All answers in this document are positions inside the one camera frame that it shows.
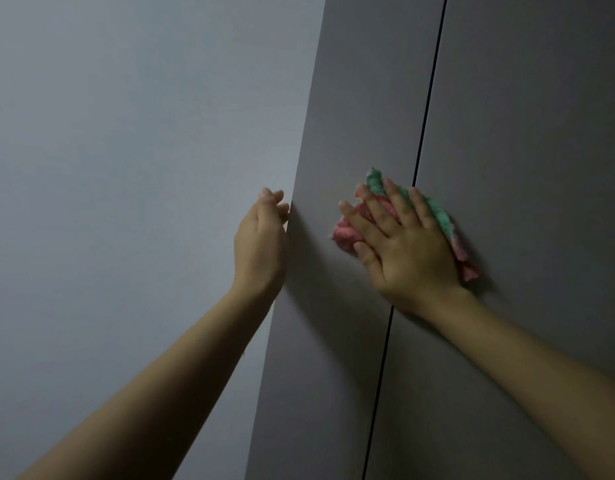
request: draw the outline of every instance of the hand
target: hand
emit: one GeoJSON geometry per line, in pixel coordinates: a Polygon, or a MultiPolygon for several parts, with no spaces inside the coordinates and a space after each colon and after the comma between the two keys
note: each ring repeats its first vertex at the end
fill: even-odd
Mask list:
{"type": "Polygon", "coordinates": [[[283,225],[290,204],[280,203],[283,191],[264,188],[234,236],[235,275],[232,290],[263,296],[272,302],[285,279],[288,238],[283,225]]]}
{"type": "Polygon", "coordinates": [[[339,207],[344,218],[369,244],[357,242],[354,250],[376,290],[402,312],[425,318],[454,290],[462,289],[454,256],[417,189],[409,191],[412,209],[392,180],[384,179],[383,186],[401,225],[366,185],[359,185],[357,195],[367,204],[376,225],[361,217],[346,201],[339,207]]]}

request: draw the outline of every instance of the cabinet panel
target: cabinet panel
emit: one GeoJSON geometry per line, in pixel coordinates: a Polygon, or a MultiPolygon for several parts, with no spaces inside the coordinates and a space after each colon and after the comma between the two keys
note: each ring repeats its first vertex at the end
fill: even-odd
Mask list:
{"type": "Polygon", "coordinates": [[[443,0],[326,0],[247,478],[359,479],[390,306],[329,239],[371,166],[411,181],[443,0]]]}
{"type": "MultiPolygon", "coordinates": [[[[448,0],[417,186],[494,309],[615,375],[615,0],[448,0]]],[[[457,350],[394,314],[368,479],[574,479],[457,350]]]]}

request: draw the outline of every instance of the wardrobe door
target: wardrobe door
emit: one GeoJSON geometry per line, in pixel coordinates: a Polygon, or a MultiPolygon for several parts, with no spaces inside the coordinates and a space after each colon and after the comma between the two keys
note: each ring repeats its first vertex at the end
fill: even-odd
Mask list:
{"type": "MultiPolygon", "coordinates": [[[[448,0],[416,184],[456,218],[490,307],[615,376],[615,0],[448,0]]],[[[366,477],[584,478],[396,312],[366,477]]]]}
{"type": "Polygon", "coordinates": [[[372,167],[412,182],[443,0],[326,0],[248,480],[360,479],[391,307],[330,235],[372,167]]]}

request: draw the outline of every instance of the pink and green cloth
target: pink and green cloth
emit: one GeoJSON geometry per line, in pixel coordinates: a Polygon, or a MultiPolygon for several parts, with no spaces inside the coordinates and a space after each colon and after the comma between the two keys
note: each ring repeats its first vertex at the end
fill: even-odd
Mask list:
{"type": "MultiPolygon", "coordinates": [[[[372,170],[370,170],[367,174],[366,184],[369,190],[376,195],[376,199],[381,203],[383,208],[387,210],[389,214],[400,224],[401,221],[398,218],[398,213],[396,212],[394,206],[392,206],[392,202],[387,197],[387,193],[383,188],[383,178],[381,172],[376,168],[372,168],[372,170]]],[[[408,195],[407,189],[401,187],[400,185],[397,185],[397,188],[401,195],[405,198],[405,201],[407,201],[410,206],[414,207],[408,195]]],[[[371,212],[367,208],[367,205],[359,199],[358,195],[355,195],[355,197],[359,200],[354,206],[357,212],[359,212],[359,214],[362,217],[365,217],[368,221],[375,223],[371,212]]],[[[465,251],[461,238],[456,231],[456,226],[447,215],[447,212],[445,212],[445,210],[443,210],[441,206],[430,197],[425,196],[425,200],[430,206],[441,230],[450,243],[452,251],[454,252],[454,257],[456,258],[456,266],[458,267],[463,282],[468,282],[477,278],[478,270],[469,261],[469,257],[465,251]]],[[[354,251],[354,243],[365,242],[363,236],[343,218],[341,218],[336,225],[332,238],[342,250],[353,256],[356,256],[356,251],[354,251]]]]}

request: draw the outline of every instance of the black line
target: black line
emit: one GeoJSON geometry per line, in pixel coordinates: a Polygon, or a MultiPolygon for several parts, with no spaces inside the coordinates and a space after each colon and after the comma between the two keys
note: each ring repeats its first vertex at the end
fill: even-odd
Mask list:
{"type": "MultiPolygon", "coordinates": [[[[414,178],[412,186],[416,185],[416,176],[419,173],[419,162],[421,161],[421,151],[423,150],[423,137],[425,135],[425,125],[427,123],[427,115],[430,110],[431,86],[434,83],[434,72],[436,71],[436,61],[439,58],[440,34],[443,31],[443,20],[445,19],[445,7],[447,0],[443,0],[443,10],[440,12],[439,36],[436,39],[436,49],[434,50],[434,61],[431,64],[430,86],[428,87],[427,101],[425,102],[425,113],[423,113],[423,126],[421,128],[421,139],[419,140],[419,150],[416,153],[416,166],[414,167],[414,178]]],[[[381,368],[378,372],[378,384],[376,384],[376,397],[374,399],[374,411],[372,411],[372,422],[369,425],[369,438],[367,439],[367,450],[365,451],[365,462],[363,464],[362,480],[365,480],[367,473],[367,463],[369,462],[369,449],[372,446],[372,435],[374,434],[374,423],[376,422],[376,412],[378,411],[378,396],[381,393],[381,384],[383,382],[383,370],[385,369],[385,359],[387,358],[387,345],[389,344],[389,332],[392,329],[392,317],[394,316],[394,306],[390,310],[389,320],[387,321],[387,332],[385,334],[385,344],[383,345],[383,357],[381,359],[381,368]]]]}

